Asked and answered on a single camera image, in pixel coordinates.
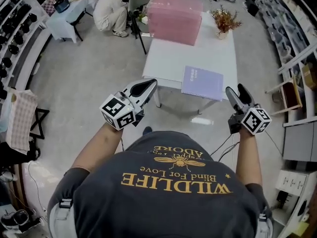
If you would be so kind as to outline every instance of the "shoe rack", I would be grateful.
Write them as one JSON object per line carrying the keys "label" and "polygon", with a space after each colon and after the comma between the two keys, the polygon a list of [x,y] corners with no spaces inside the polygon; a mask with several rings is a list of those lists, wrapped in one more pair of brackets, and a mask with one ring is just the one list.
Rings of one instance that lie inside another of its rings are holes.
{"label": "shoe rack", "polygon": [[36,0],[0,0],[0,104],[9,87],[25,90],[51,35],[48,18]]}
{"label": "shoe rack", "polygon": [[317,13],[309,0],[258,0],[260,14],[267,25],[281,67],[277,69],[283,81],[293,76],[303,107],[288,112],[284,127],[317,120],[317,89],[305,83],[303,67],[307,63],[317,66]]}

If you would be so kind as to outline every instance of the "book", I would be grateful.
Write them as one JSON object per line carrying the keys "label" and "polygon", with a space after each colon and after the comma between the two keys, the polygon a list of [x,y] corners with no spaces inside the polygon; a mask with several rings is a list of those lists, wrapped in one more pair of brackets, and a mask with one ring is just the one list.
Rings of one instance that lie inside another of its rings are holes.
{"label": "book", "polygon": [[223,75],[185,66],[181,92],[215,101],[222,101]]}

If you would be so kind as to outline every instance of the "pink box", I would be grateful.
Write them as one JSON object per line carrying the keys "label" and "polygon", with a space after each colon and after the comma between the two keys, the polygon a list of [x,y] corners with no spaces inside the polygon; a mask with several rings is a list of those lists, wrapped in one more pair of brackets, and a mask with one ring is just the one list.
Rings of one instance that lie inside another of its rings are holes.
{"label": "pink box", "polygon": [[200,24],[201,0],[150,0],[149,32],[154,38],[194,45]]}

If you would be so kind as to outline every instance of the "gray floor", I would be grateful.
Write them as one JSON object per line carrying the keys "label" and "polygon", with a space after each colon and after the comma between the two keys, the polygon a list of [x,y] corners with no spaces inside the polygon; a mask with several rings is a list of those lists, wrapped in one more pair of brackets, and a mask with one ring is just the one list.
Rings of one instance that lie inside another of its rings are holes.
{"label": "gray floor", "polygon": [[[219,8],[222,4],[232,11],[239,11],[238,18],[243,25],[234,31],[238,82],[244,84],[253,94],[256,102],[267,111],[274,106],[268,89],[278,83],[279,67],[274,46],[260,17],[252,17],[242,7],[243,0],[229,2],[204,1],[204,10]],[[110,93],[122,89],[129,82],[140,79],[146,61],[139,40],[129,36],[119,38],[99,32],[93,19],[85,15],[78,25],[84,41],[73,44],[52,39],[40,60],[40,69],[34,76],[31,90],[38,95],[39,107],[51,112],[44,122],[45,140],[39,140],[42,156],[32,163],[30,172],[37,180],[40,200],[45,208],[49,198],[75,157],[103,124],[100,104]],[[146,39],[148,49],[151,40]],[[202,116],[212,120],[211,125],[191,122],[193,117],[184,114],[194,110],[199,99],[179,92],[163,90],[164,107],[158,109],[153,100],[147,104],[146,116],[137,127],[128,127],[123,133],[127,147],[142,134],[145,126],[154,130],[175,130],[188,134],[207,151],[214,151],[229,135],[227,120],[233,113],[229,102],[219,102],[207,109]],[[274,117],[267,128],[280,151],[283,146],[284,117]],[[257,136],[264,180],[264,193],[270,204],[276,196],[274,189],[282,165],[279,151],[265,134]],[[219,159],[222,151],[232,144],[227,142],[222,150],[213,155]],[[223,161],[235,170],[237,149]],[[39,206],[34,181],[25,172],[27,198],[39,214],[45,215]]]}

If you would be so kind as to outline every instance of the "tablecloth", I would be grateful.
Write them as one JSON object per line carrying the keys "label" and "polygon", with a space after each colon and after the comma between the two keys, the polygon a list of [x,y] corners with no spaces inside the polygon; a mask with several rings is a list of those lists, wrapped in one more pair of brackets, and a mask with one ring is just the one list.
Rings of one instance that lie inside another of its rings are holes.
{"label": "tablecloth", "polygon": [[70,23],[74,22],[85,9],[94,9],[95,4],[95,0],[78,0],[70,3],[69,8],[62,13],[54,12],[46,22],[54,39],[70,38],[76,43],[75,30]]}

